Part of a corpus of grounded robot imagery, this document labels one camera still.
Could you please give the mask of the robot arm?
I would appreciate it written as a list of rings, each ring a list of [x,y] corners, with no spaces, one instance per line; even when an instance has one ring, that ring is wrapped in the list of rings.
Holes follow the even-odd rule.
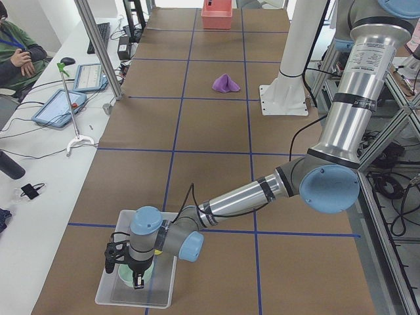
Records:
[[[321,213],[352,207],[360,191],[358,145],[395,54],[411,39],[418,19],[418,1],[340,1],[335,43],[349,43],[349,57],[317,143],[267,176],[203,202],[183,203],[172,220],[152,206],[138,209],[124,247],[131,287],[145,286],[156,251],[194,262],[204,228],[248,215],[278,198],[299,196]]]

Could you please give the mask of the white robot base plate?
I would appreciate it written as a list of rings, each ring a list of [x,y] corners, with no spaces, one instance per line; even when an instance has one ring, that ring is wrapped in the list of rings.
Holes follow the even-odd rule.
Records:
[[[260,85],[261,110],[264,116],[307,116],[303,85]]]

